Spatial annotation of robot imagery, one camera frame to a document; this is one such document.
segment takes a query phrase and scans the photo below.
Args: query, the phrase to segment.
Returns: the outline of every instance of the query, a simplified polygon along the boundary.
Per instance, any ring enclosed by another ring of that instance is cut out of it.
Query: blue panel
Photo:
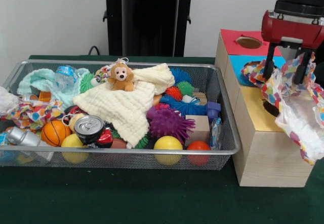
[[[254,86],[248,79],[246,79],[242,74],[241,70],[244,65],[252,61],[262,61],[266,59],[266,56],[242,56],[242,55],[230,55],[229,59],[232,63],[236,78],[238,82],[243,86]],[[274,57],[274,64],[281,68],[285,64],[285,59],[283,57]]]

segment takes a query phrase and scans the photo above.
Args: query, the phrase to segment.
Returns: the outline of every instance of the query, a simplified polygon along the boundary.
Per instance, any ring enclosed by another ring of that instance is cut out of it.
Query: white wall
[[[220,28],[256,30],[275,0],[192,0],[185,56],[215,56]],[[108,53],[105,0],[0,0],[0,83],[31,54]]]
[[[275,0],[191,0],[185,56],[214,57],[221,28],[258,30]]]
[[[0,0],[0,65],[7,72],[31,54],[87,54],[92,45],[108,54],[105,10],[106,0]]]

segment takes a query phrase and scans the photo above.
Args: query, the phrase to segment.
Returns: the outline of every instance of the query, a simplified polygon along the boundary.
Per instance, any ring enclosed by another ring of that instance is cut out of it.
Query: red spiky ball
[[[157,110],[160,110],[160,109],[168,109],[170,108],[170,105],[169,104],[165,104],[165,103],[159,103],[155,106],[155,108]]]
[[[177,101],[181,101],[182,100],[181,91],[176,86],[172,86],[172,87],[167,88],[166,94],[169,95],[169,96],[172,96]]]

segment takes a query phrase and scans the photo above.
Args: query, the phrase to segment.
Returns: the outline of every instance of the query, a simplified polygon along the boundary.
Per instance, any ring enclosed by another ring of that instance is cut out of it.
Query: monkey plush toy
[[[112,90],[134,90],[134,74],[126,64],[118,62],[111,68],[110,73],[108,81],[112,84]]]

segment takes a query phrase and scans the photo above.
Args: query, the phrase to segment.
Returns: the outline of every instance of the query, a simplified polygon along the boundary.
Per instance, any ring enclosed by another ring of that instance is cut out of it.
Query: metal basket
[[[58,66],[68,64],[75,68],[85,67],[90,72],[96,72],[102,66],[111,62],[94,61],[54,61],[54,60],[27,60],[18,64],[3,87],[16,94],[19,82],[30,72],[49,68],[55,71]],[[146,68],[155,66],[155,63],[128,63],[131,68]],[[220,170],[224,167],[231,155],[240,149],[240,139],[231,110],[225,85],[218,68],[212,65],[201,64],[169,64],[170,68],[179,67],[187,71],[193,86],[204,92],[208,101],[221,103],[221,145],[220,151],[172,151],[153,150],[154,141],[151,140],[147,149],[109,149],[109,148],[69,148],[69,147],[30,147],[30,146],[0,146],[0,165],[2,166],[46,166],[46,167],[85,167],[85,168],[134,168],[134,169],[201,169]],[[14,126],[11,121],[0,122],[0,132],[7,127]],[[50,162],[44,161],[44,154],[51,152]],[[1,155],[12,156],[11,160],[1,158]],[[85,154],[89,157],[82,163],[74,164],[64,159],[63,155],[70,158],[82,158]],[[156,160],[163,157],[166,161],[174,158],[181,159],[174,165],[167,166]],[[191,164],[190,157],[208,159],[202,166]]]

